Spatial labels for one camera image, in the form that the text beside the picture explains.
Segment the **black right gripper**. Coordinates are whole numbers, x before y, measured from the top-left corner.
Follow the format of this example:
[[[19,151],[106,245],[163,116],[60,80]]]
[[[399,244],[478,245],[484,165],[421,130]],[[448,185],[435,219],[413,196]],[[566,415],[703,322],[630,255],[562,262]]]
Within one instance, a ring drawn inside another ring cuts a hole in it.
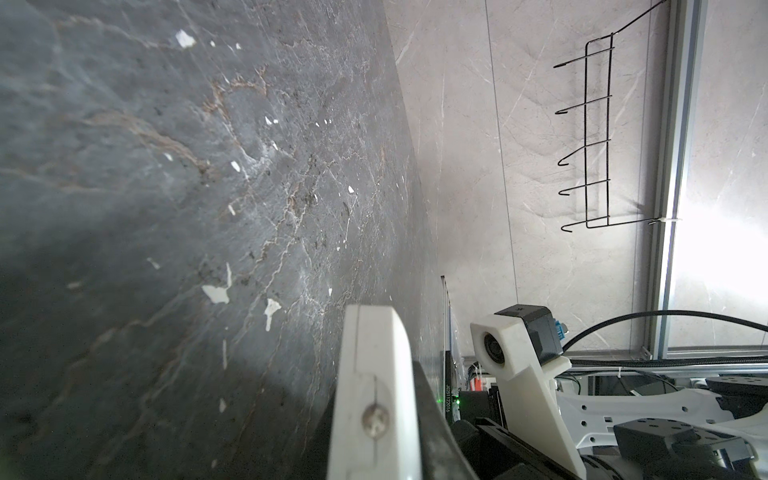
[[[449,428],[421,364],[412,369],[423,479],[578,479],[490,419]]]

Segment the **white remote control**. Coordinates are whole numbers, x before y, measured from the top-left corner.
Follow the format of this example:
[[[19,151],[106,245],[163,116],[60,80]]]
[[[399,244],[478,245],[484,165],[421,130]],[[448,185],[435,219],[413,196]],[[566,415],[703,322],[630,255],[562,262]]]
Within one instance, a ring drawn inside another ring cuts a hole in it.
[[[326,477],[423,477],[411,347],[391,306],[346,307]]]

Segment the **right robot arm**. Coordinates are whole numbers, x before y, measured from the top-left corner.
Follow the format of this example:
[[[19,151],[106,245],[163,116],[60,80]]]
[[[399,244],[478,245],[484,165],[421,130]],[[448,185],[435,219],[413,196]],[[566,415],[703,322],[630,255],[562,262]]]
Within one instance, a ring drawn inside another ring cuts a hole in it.
[[[525,371],[499,386],[506,423],[477,417],[452,424],[460,452],[480,479],[764,479],[767,452],[733,430],[660,417],[621,421],[585,397],[588,427],[605,426],[618,456],[582,455],[546,382]]]

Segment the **aluminium corner frame post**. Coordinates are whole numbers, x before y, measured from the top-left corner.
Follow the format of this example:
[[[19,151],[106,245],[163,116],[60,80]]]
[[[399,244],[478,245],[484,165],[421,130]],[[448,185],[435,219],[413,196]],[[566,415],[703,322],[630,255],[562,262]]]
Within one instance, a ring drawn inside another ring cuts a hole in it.
[[[670,6],[646,290],[646,308],[659,312],[647,320],[644,341],[654,360],[666,356],[670,343],[676,233],[692,151],[707,9],[706,1],[673,1]]]

